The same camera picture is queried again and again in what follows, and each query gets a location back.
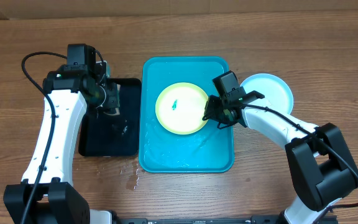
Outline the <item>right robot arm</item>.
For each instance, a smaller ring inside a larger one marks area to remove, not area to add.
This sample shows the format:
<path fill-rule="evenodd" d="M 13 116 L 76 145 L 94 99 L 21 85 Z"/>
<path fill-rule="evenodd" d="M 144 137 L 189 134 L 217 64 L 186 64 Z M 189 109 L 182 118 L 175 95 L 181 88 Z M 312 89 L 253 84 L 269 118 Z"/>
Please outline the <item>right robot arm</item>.
<path fill-rule="evenodd" d="M 218 122 L 218 129 L 241 124 L 263 134 L 287 155 L 296 198 L 279 215 L 253 216 L 252 223 L 337 223 L 328 213 L 358 207 L 358 168 L 341 130 L 327 123 L 318 126 L 291 115 L 289 86 L 268 73 L 239 83 L 228 71 L 213 79 L 203 118 Z"/>

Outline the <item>light blue plate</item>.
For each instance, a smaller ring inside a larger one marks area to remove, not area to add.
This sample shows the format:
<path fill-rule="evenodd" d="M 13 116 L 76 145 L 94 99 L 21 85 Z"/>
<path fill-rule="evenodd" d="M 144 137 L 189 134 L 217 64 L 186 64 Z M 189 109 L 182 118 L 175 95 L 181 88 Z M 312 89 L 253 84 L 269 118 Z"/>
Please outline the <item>light blue plate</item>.
<path fill-rule="evenodd" d="M 258 73 L 246 78 L 241 86 L 245 91 L 257 91 L 265 96 L 278 110 L 290 114 L 294 99 L 290 87 L 279 77 L 269 73 Z"/>

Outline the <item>yellow-green plate top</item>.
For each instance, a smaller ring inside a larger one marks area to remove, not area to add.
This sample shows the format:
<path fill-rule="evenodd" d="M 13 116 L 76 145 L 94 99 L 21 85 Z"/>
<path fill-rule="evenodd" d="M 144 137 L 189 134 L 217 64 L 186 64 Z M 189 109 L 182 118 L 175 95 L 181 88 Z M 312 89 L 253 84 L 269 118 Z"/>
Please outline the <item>yellow-green plate top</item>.
<path fill-rule="evenodd" d="M 208 95 L 199 86 L 180 82 L 166 87 L 155 103 L 159 123 L 173 134 L 193 134 L 204 127 Z"/>

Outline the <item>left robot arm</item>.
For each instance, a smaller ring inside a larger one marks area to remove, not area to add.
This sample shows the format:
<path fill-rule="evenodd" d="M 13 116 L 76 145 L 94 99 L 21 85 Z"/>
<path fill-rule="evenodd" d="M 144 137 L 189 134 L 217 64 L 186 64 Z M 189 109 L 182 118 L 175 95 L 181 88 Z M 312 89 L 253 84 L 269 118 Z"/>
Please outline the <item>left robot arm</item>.
<path fill-rule="evenodd" d="M 73 187 L 73 157 L 88 110 L 119 114 L 119 87 L 109 82 L 101 53 L 70 44 L 66 63 L 39 85 L 44 116 L 32 159 L 19 184 L 7 185 L 4 204 L 14 223 L 119 223 L 110 210 L 93 210 Z"/>

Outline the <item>green scrubbing sponge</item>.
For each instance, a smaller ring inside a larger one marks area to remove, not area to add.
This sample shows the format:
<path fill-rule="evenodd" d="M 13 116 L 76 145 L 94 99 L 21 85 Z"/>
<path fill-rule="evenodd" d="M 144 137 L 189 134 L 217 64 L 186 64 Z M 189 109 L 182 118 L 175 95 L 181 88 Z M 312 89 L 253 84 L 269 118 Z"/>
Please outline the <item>green scrubbing sponge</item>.
<path fill-rule="evenodd" d="M 106 114 L 108 116 L 118 116 L 118 115 L 120 115 L 120 111 L 119 111 L 119 108 L 110 108 L 110 109 L 104 111 L 104 114 Z"/>

